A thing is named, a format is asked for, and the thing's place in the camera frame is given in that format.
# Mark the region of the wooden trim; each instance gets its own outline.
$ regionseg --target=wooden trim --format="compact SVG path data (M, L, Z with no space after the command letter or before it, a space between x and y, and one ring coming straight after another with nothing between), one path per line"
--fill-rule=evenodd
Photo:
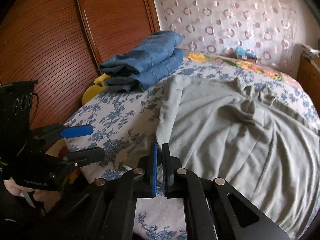
M87 14L85 13L84 0L76 0L76 2L78 4L79 15L81 17L81 22L84 27L85 36L87 37L94 61L96 62L97 67L99 67L99 65L102 63L102 59L91 33L90 25L87 19Z
M152 33L159 32L160 25L154 0L144 0L144 3L146 5Z

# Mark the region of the nightstand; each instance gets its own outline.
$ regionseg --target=nightstand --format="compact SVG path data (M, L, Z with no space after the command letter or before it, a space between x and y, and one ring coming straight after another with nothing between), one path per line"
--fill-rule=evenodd
M320 113L320 58L317 56L300 56L297 81L310 96L318 114Z

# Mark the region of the patterned wallpaper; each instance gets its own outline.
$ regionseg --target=patterned wallpaper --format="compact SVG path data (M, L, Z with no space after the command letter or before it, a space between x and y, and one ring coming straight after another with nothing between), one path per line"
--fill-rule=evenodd
M233 56L296 76L299 43L317 45L319 25L302 0L155 0L160 28L177 31L183 49Z

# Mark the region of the blue gripper pad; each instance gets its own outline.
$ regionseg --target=blue gripper pad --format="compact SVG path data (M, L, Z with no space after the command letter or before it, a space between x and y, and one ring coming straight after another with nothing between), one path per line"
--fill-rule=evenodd
M153 174L152 174L152 195L155 197L157 192L157 157L158 157L158 145L155 144L153 152Z
M74 137L90 135L92 133L93 127L91 125L80 125L65 128L62 132L60 132L60 136L69 139Z

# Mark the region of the human hand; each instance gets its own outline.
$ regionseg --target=human hand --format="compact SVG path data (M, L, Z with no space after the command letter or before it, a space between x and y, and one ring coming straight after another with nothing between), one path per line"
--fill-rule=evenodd
M22 194L22 191L26 191L26 192L33 192L33 198L35 201L44 201L47 197L47 194L44 190L39 190L39 189L33 189L33 188L28 188L28 187L22 187L17 185L13 178L10 178L9 180L4 180L4 185L7 189L7 191L9 191L9 193L11 193L14 196L20 196L20 197L24 197Z

